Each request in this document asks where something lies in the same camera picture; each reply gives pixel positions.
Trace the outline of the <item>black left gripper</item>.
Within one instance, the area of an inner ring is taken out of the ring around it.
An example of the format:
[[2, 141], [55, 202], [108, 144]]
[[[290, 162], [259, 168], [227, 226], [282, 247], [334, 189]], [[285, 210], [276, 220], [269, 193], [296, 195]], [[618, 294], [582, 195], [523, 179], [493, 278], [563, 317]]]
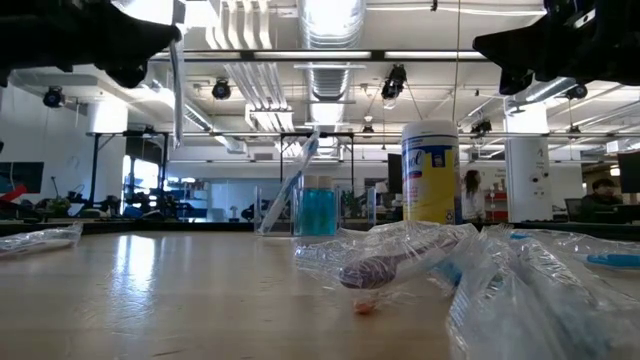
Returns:
[[175, 25], [125, 14], [109, 0], [28, 0], [36, 23], [28, 27], [28, 63], [71, 72], [92, 64], [117, 84], [134, 88], [147, 75], [147, 61], [182, 39]]

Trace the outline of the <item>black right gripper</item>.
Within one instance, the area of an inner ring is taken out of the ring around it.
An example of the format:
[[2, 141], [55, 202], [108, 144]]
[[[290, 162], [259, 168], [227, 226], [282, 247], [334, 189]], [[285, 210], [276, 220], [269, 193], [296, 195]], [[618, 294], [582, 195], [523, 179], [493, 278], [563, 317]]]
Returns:
[[501, 69], [499, 93], [514, 95], [534, 80], [619, 80], [619, 0], [542, 0], [533, 24], [478, 35], [474, 50]]

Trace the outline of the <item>clear plastic organizer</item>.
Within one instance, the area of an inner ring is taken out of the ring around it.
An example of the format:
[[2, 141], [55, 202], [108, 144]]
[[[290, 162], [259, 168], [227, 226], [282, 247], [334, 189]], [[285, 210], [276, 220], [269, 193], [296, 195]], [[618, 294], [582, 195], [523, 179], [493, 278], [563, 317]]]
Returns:
[[[287, 203], [283, 214], [266, 236], [296, 236], [295, 216], [298, 186], [294, 187], [290, 201]], [[261, 201], [269, 200], [271, 203], [278, 191], [279, 187], [276, 185], [257, 186], [255, 188], [253, 199], [250, 201], [250, 205], [252, 203], [255, 204], [255, 219], [248, 223], [254, 225], [256, 233], [260, 222], [259, 217], [265, 215], [268, 210], [261, 210]], [[368, 230], [378, 223], [377, 193], [373, 187], [353, 187], [342, 184], [335, 185], [334, 191], [336, 205], [336, 231], [334, 235], [340, 229]]]

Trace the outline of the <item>purple toothbrush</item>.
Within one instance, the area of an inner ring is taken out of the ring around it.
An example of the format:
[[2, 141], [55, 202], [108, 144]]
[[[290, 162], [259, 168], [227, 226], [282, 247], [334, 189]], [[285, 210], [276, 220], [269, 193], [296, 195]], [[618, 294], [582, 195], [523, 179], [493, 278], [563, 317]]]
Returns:
[[81, 223], [0, 237], [0, 259], [74, 247], [83, 231]]
[[387, 295], [418, 279], [448, 291], [453, 287], [436, 266], [458, 242], [479, 231], [472, 224], [443, 225], [400, 221], [368, 231], [341, 229], [323, 241], [299, 241], [294, 259], [299, 270], [329, 289], [358, 297]]

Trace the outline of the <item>small teal mouthwash bottle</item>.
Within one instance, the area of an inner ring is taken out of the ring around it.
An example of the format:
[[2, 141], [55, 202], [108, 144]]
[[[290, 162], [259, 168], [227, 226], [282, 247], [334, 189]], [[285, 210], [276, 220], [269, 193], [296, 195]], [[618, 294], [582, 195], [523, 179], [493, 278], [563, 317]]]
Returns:
[[319, 234], [318, 177], [303, 175], [297, 189], [295, 235], [316, 236]]
[[336, 205], [333, 178], [331, 176], [320, 176], [318, 178], [318, 234], [322, 236], [333, 236], [336, 231]]

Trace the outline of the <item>white pillar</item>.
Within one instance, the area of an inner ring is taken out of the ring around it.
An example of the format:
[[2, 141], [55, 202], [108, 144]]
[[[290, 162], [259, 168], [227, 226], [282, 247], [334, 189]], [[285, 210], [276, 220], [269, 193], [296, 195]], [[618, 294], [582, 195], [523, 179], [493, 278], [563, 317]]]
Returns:
[[507, 111], [504, 129], [509, 221], [551, 220], [546, 106], [534, 103]]

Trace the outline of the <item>person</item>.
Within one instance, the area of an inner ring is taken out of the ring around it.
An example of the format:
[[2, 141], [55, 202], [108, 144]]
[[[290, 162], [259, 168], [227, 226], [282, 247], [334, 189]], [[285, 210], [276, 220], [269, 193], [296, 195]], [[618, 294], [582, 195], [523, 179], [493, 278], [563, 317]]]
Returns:
[[462, 218], [466, 222], [481, 222], [485, 219], [485, 198], [480, 184], [480, 173], [468, 170], [464, 176], [462, 194]]
[[610, 179], [599, 179], [592, 184], [592, 193], [581, 199], [582, 220], [589, 223], [618, 223], [616, 208], [623, 200], [614, 192], [616, 186]]

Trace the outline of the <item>black monitor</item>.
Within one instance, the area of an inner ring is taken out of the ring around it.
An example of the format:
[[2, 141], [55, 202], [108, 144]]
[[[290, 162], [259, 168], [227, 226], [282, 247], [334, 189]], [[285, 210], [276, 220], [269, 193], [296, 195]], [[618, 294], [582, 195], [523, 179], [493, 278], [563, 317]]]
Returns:
[[617, 159], [621, 192], [640, 193], [640, 151], [619, 153]]
[[388, 165], [388, 192], [401, 194], [403, 192], [402, 156], [400, 154], [387, 155]]

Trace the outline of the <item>red shelf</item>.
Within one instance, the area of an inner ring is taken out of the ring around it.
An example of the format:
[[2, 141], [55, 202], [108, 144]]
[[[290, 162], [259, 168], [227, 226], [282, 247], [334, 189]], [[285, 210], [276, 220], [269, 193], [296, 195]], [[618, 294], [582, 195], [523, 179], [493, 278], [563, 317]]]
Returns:
[[488, 222], [507, 222], [508, 199], [505, 191], [485, 190], [485, 214]]

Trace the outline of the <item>green plant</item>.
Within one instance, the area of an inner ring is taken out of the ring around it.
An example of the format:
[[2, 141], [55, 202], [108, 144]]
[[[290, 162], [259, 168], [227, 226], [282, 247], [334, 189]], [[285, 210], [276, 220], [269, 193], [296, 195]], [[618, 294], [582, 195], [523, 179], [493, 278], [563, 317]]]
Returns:
[[64, 197], [56, 197], [50, 199], [46, 206], [47, 212], [52, 217], [68, 217], [70, 208], [70, 201]]

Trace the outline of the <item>silver slanted ceiling duct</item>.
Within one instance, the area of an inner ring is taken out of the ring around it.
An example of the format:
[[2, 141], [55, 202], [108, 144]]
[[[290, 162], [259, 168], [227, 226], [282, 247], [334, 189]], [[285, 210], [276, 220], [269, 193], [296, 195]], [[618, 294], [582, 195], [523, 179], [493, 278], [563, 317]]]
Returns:
[[578, 82], [574, 78], [557, 77], [548, 82], [537, 82], [524, 93], [526, 103], [536, 103], [554, 97], [575, 87]]

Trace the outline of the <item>black background rig frame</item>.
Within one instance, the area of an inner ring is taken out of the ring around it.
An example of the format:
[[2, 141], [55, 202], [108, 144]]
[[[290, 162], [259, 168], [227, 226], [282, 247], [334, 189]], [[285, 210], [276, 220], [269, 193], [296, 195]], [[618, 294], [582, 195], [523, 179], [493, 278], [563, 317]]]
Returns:
[[[297, 140], [298, 138], [305, 138], [304, 137], [305, 133], [312, 133], [312, 132], [289, 132], [289, 133], [280, 133], [279, 134], [279, 140], [280, 140], [280, 184], [281, 184], [282, 180], [284, 179], [284, 140], [287, 139], [287, 138], [293, 138], [294, 140]], [[350, 140], [350, 151], [354, 152], [354, 145], [355, 145], [355, 143], [354, 143], [355, 134], [354, 133], [351, 133], [351, 132], [320, 132], [320, 139], [324, 139], [324, 138], [334, 138], [334, 139], [347, 138], [347, 139]], [[303, 175], [308, 175], [307, 168], [304, 170]]]
[[169, 136], [170, 132], [164, 131], [133, 131], [126, 130], [123, 132], [112, 132], [112, 133], [98, 133], [98, 132], [88, 132], [87, 136], [93, 138], [93, 152], [92, 152], [92, 170], [91, 170], [91, 180], [90, 180], [90, 191], [89, 197], [85, 202], [84, 208], [93, 208], [95, 205], [95, 186], [97, 180], [97, 165], [98, 165], [98, 157], [100, 150], [107, 145], [111, 140], [115, 137], [124, 137], [124, 138], [154, 138], [154, 137], [162, 137], [162, 158], [161, 163], [159, 165], [160, 169], [160, 177], [158, 180], [158, 188], [160, 191], [161, 199], [164, 199], [165, 191], [164, 191], [164, 181], [166, 179], [166, 166], [168, 164], [168, 150], [169, 150]]

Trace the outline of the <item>dark wall monitor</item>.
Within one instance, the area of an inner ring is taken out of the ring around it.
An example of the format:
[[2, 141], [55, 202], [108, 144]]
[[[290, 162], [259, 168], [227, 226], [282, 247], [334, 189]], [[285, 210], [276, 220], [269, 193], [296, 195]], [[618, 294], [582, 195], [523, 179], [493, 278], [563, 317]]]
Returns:
[[43, 171], [43, 162], [0, 162], [0, 194], [20, 185], [26, 187], [27, 194], [40, 193]]

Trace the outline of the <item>black aluminium table frame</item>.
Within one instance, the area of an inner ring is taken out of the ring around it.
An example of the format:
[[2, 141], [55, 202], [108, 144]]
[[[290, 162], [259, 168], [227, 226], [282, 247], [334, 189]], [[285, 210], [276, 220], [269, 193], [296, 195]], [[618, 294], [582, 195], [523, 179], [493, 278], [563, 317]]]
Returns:
[[[0, 223], [0, 237], [18, 233], [28, 233], [65, 227], [68, 223]], [[602, 239], [640, 242], [640, 225], [624, 224], [590, 224], [590, 223], [555, 223], [555, 222], [524, 222], [511, 223], [514, 229], [545, 229], [563, 232], [582, 233]], [[253, 232], [252, 223], [186, 223], [159, 221], [97, 221], [86, 222], [83, 233], [86, 235], [124, 233], [140, 231], [164, 232]]]

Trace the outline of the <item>silver round ceiling duct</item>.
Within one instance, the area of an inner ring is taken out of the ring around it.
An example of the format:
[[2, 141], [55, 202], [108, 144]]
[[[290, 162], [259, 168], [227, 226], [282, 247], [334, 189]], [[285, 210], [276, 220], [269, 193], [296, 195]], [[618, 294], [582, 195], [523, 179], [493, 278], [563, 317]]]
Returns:
[[[298, 0], [303, 47], [313, 50], [346, 50], [359, 45], [366, 0]], [[319, 101], [341, 100], [351, 76], [343, 69], [312, 69], [308, 73], [311, 94]]]

